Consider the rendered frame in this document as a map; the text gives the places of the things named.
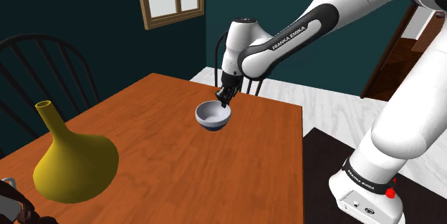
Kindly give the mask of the grey bowl with blue base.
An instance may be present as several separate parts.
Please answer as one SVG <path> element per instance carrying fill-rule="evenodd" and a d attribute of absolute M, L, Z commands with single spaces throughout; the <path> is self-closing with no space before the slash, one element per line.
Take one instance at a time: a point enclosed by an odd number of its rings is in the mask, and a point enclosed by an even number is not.
<path fill-rule="evenodd" d="M 197 122 L 209 131 L 222 129 L 231 118 L 231 108 L 221 106 L 218 100 L 203 102 L 197 106 L 195 111 Z"/>

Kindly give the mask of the black spindle-back chair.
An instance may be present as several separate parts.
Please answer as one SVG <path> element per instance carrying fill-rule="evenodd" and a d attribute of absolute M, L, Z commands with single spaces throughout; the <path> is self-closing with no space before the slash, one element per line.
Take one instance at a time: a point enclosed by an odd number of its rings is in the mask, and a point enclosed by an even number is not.
<path fill-rule="evenodd" d="M 49 99 L 64 121 L 105 99 L 97 40 L 19 34 L 0 42 L 0 159 L 47 133 L 35 104 Z"/>
<path fill-rule="evenodd" d="M 214 87 L 218 87 L 218 48 L 221 44 L 221 42 L 228 36 L 229 29 L 227 29 L 224 33 L 221 34 L 221 36 L 218 38 L 215 47 L 214 47 L 214 53 L 213 53 L 213 59 L 214 59 L 214 66 L 213 66 L 213 73 L 214 73 Z M 254 96 L 259 96 L 261 86 L 263 84 L 264 80 L 259 81 L 258 86 L 256 88 Z M 251 90 L 252 80 L 249 80 L 246 93 L 249 94 Z"/>

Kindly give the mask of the wooden table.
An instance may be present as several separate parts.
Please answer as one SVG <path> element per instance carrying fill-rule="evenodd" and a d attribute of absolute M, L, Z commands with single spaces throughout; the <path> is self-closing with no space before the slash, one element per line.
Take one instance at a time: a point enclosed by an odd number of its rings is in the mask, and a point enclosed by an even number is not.
<path fill-rule="evenodd" d="M 37 192 L 48 134 L 0 159 L 0 178 L 15 178 L 60 224 L 303 224 L 302 108 L 238 94 L 228 124 L 210 132 L 195 110 L 214 92 L 152 73 L 71 119 L 68 128 L 110 138 L 120 155 L 96 198 L 61 204 Z"/>

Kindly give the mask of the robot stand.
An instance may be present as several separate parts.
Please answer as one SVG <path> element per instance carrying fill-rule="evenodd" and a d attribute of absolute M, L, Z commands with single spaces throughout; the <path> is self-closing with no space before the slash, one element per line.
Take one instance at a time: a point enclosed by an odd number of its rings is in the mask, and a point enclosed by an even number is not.
<path fill-rule="evenodd" d="M 303 137 L 304 224 L 362 224 L 342 212 L 328 185 L 353 149 L 313 128 Z M 447 199 L 397 175 L 405 224 L 447 224 Z"/>

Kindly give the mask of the yellow long-necked vase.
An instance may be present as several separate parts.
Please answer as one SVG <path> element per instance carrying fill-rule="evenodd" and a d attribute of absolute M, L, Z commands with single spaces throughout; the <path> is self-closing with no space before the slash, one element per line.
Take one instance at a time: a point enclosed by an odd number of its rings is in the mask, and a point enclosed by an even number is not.
<path fill-rule="evenodd" d="M 116 146 L 104 136 L 69 130 L 49 100 L 35 107 L 52 135 L 32 175 L 37 191 L 58 203 L 81 203 L 98 196 L 117 173 Z"/>

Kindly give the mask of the brown wooden door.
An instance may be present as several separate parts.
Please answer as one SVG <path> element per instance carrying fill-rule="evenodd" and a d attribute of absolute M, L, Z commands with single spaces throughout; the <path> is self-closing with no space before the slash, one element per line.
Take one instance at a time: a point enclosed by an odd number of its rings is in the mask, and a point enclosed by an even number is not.
<path fill-rule="evenodd" d="M 416 11 L 417 6 L 411 4 L 362 91 L 361 98 L 388 101 L 440 32 L 445 17 L 443 12 L 437 11 L 428 18 L 428 24 L 422 28 L 418 39 L 404 38 L 403 32 Z"/>

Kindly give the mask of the dark brown and grey object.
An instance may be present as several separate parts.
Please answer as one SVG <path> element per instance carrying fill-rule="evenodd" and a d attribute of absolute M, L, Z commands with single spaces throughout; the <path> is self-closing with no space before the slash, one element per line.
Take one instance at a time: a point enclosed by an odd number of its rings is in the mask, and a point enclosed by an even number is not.
<path fill-rule="evenodd" d="M 33 204 L 16 188 L 12 177 L 0 180 L 0 224 L 59 224 L 55 218 L 40 216 Z"/>

